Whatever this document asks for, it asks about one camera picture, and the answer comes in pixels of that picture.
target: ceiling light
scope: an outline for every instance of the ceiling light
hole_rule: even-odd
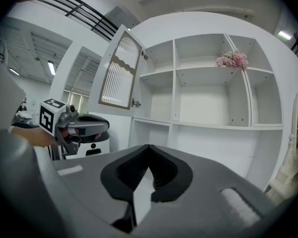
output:
[[[19,73],[17,73],[17,72],[16,72],[14,69],[11,69],[11,68],[10,68],[10,71],[11,71],[11,72],[13,72],[14,74],[16,74],[16,75],[20,76],[20,74],[19,74]]]
[[[55,75],[55,70],[54,70],[54,63],[52,61],[48,61],[48,65],[51,71],[52,75]]]
[[[283,36],[284,38],[286,38],[287,40],[290,40],[292,37],[286,33],[284,33],[283,31],[279,32],[279,35]]]

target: gray surface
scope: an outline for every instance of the gray surface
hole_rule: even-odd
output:
[[[113,159],[119,158],[123,155],[128,154],[129,152],[126,150],[125,152],[120,152],[120,154],[117,154],[116,156],[113,156]],[[43,182],[47,188],[47,191],[55,204],[63,223],[66,227],[66,231],[68,234],[68,237],[80,237],[80,238],[95,238],[95,237],[129,237],[126,233],[123,233],[119,231],[116,228],[113,228],[110,226],[106,221],[103,220],[103,218],[99,218],[98,215],[101,216],[101,212],[97,212],[97,215],[93,212],[95,208],[93,208],[91,204],[94,204],[92,201],[88,202],[82,202],[83,198],[80,197],[80,194],[76,194],[77,190],[75,190],[75,182],[71,183],[69,182],[71,179],[69,177],[74,178],[74,174],[61,177],[57,173],[57,170],[52,164],[51,159],[48,155],[44,155],[41,153],[37,153],[37,159],[38,159],[38,166],[40,169],[40,172],[42,174]],[[58,169],[62,168],[70,168],[75,165],[81,165],[85,168],[85,171],[88,169],[87,166],[92,167],[93,165],[85,165],[88,161],[91,161],[91,163],[95,164],[100,159],[96,159],[95,157],[88,157],[83,159],[73,159],[73,160],[66,160],[66,161],[57,161],[55,162],[55,166],[57,166]],[[110,154],[105,154],[104,156],[109,157],[108,160],[104,160],[104,163],[113,161]],[[94,180],[92,178],[88,179],[91,183],[90,186],[93,185]],[[84,191],[85,194],[91,195],[94,190],[93,187],[90,189],[86,188],[87,190]],[[110,200],[111,198],[107,198],[107,203],[112,203],[113,200]],[[113,213],[114,210],[118,213],[115,213],[115,215],[118,217],[120,215],[120,211],[122,209],[122,205],[118,206],[116,209],[114,208],[114,205],[111,204],[104,204],[102,206],[102,211],[107,211],[110,213]]]
[[[244,227],[220,191],[234,188],[258,213],[266,215],[274,207],[255,186],[222,164],[159,146],[161,150],[185,161],[193,170],[190,187],[177,200],[153,203],[144,220],[132,234],[158,237],[230,237]]]
[[[141,146],[135,146],[116,153],[96,155],[87,158],[54,161],[57,170],[72,168],[77,165],[82,171],[62,176],[65,186],[92,213],[108,224],[122,218],[126,212],[126,201],[113,199],[100,180],[100,173],[109,163],[135,151]]]
[[[261,217],[273,209],[261,191],[225,166],[159,147],[191,167],[192,183],[177,200],[153,203],[131,235],[123,233],[110,224],[124,215],[127,203],[109,196],[100,173],[140,147],[52,163],[44,149],[34,153],[26,140],[0,132],[0,188],[32,225],[54,237],[233,237],[244,225],[221,195],[225,188],[234,188]],[[77,165],[83,170],[57,173]]]

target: human hand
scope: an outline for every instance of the human hand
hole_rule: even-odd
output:
[[[13,128],[11,133],[14,135],[24,137],[25,139],[28,140],[28,142],[32,146],[46,147],[48,145],[58,145],[55,138],[49,133],[47,133],[45,130],[43,130],[42,128],[24,129],[24,128],[15,127]],[[69,136],[68,130],[67,129],[62,130],[61,135],[63,138],[68,137]],[[97,134],[95,136],[95,139],[98,139],[100,136],[101,134]]]
[[[46,134],[48,134],[51,138],[49,139],[49,141],[50,141],[50,145],[58,145],[58,143],[56,142],[56,140],[55,140],[55,138],[52,136],[52,135],[50,135],[49,133],[47,133],[46,131],[44,131]],[[69,132],[68,132],[68,130],[67,130],[67,128],[66,129],[63,129],[63,130],[61,130],[61,135],[62,135],[62,138],[64,138],[64,139],[66,139],[70,134],[69,134]],[[98,139],[99,137],[101,136],[101,134],[96,134],[96,136],[95,136],[95,140],[96,139]]]

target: white wall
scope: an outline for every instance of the white wall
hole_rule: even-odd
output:
[[[276,176],[288,149],[293,104],[298,92],[298,58],[286,45],[270,33],[246,21],[208,12],[181,12],[150,18],[133,28],[131,33],[146,48],[172,39],[199,34],[227,33],[255,38],[275,73],[281,97],[284,129],[272,177]]]
[[[89,114],[103,117],[109,121],[109,150],[116,152],[128,148],[130,133],[130,117],[114,116],[101,113],[88,112]]]
[[[81,47],[75,49],[77,55],[81,49],[84,49],[93,54],[92,57],[95,59],[101,60],[108,48],[107,41],[86,27],[70,18],[61,16],[59,13],[51,9],[33,2],[18,3],[7,15],[7,20],[10,20],[11,24],[17,24],[18,27],[22,27],[22,25],[28,26],[30,23],[32,24],[33,29],[37,27],[38,31],[42,31],[41,29],[44,28],[63,36],[72,41],[71,46]],[[62,63],[67,65],[73,64],[70,60],[71,58],[69,58],[68,62],[62,60]],[[63,73],[61,78],[56,75],[55,78],[57,78],[57,80],[54,80],[52,83],[51,89],[54,90],[50,93],[51,96],[62,96],[64,88],[59,86],[65,86],[71,68],[72,67],[67,68],[67,76],[66,73]]]
[[[38,123],[38,114],[40,102],[45,101],[49,97],[51,85],[45,84],[26,77],[11,74],[16,84],[26,94],[26,108],[33,116],[33,122]]]

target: white column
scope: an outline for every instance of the white column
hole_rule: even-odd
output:
[[[80,43],[73,42],[70,45],[69,49],[66,51],[55,73],[50,89],[49,98],[62,100],[66,81],[69,77],[71,69],[75,63],[76,58],[79,55],[81,48],[82,45]]]

